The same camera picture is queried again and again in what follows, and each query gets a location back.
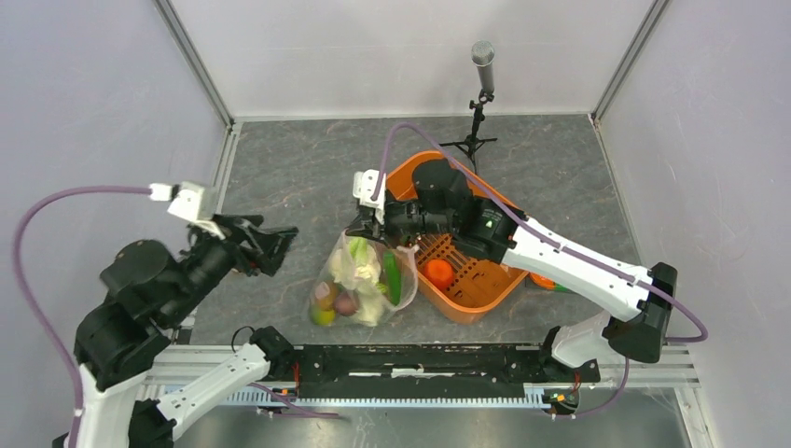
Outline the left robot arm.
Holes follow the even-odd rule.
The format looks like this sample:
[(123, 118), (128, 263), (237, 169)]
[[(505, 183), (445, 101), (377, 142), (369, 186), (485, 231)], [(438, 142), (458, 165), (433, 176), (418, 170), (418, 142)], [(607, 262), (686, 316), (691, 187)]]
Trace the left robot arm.
[(100, 275), (103, 302), (76, 330), (82, 388), (76, 422), (57, 447), (170, 447), (202, 416), (241, 388), (282, 380), (293, 345), (275, 328), (249, 341), (198, 379), (159, 399), (138, 393), (156, 357), (179, 326), (231, 272), (272, 276), (298, 236), (295, 227), (265, 228), (259, 215), (215, 215), (188, 227), (186, 249), (157, 240), (123, 247)]

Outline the yellow green toy mango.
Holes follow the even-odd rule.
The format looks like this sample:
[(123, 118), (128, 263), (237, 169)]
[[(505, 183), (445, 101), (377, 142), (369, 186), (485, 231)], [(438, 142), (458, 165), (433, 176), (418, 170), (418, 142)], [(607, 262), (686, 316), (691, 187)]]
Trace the yellow green toy mango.
[(313, 324), (317, 326), (330, 326), (336, 320), (336, 312), (333, 309), (324, 310), (321, 308), (312, 308), (310, 310), (310, 318)]

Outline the white toy cabbage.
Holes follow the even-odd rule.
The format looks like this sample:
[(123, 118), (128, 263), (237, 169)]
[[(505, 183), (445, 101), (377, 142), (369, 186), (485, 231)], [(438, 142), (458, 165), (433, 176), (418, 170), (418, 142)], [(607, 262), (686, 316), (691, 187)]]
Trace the white toy cabbage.
[(359, 311), (343, 316), (354, 323), (376, 327), (388, 310), (385, 289), (380, 282), (382, 265), (373, 243), (360, 237), (342, 235), (337, 241), (327, 264), (327, 271), (340, 293), (349, 291), (360, 302)]

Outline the green toy cucumber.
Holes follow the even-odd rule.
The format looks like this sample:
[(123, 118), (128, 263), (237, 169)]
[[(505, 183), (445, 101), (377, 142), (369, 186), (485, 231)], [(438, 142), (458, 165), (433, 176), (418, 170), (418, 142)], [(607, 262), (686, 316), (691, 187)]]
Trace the green toy cucumber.
[(401, 302), (402, 280), (400, 261), (394, 251), (388, 250), (382, 254), (382, 270), (388, 300), (397, 307)]

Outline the small yellow toy fruit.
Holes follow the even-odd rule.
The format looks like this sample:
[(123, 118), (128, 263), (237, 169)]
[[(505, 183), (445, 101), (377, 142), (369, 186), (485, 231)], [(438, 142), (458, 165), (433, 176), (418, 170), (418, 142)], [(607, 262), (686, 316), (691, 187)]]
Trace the small yellow toy fruit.
[(333, 310), (339, 294), (339, 287), (334, 282), (319, 282), (313, 289), (313, 304), (322, 311)]

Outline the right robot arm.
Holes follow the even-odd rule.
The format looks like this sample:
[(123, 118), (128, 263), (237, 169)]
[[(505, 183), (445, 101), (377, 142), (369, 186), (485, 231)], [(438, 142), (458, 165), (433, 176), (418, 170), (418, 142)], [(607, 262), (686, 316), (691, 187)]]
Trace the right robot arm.
[(469, 258), (536, 273), (597, 304), (598, 315), (548, 333), (538, 366), (551, 381), (601, 357), (659, 361), (673, 310), (675, 268), (631, 265), (561, 237), (446, 159), (419, 164), (412, 185), (415, 198), (398, 200), (380, 172), (355, 173), (358, 216), (348, 234), (379, 243), (448, 234)]

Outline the clear dotted zip top bag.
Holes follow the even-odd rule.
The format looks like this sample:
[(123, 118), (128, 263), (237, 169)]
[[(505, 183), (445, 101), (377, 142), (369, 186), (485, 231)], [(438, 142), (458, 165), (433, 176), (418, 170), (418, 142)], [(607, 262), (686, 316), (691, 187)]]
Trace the clear dotted zip top bag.
[(417, 295), (418, 252), (342, 234), (312, 286), (308, 317), (321, 327), (379, 326)]

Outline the dark red toy fruit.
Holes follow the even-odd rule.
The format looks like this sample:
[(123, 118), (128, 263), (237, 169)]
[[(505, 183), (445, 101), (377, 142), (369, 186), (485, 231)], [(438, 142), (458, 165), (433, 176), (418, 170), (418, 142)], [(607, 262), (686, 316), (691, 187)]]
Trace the dark red toy fruit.
[(333, 301), (333, 309), (337, 314), (349, 317), (359, 311), (360, 302), (353, 293), (343, 291)]

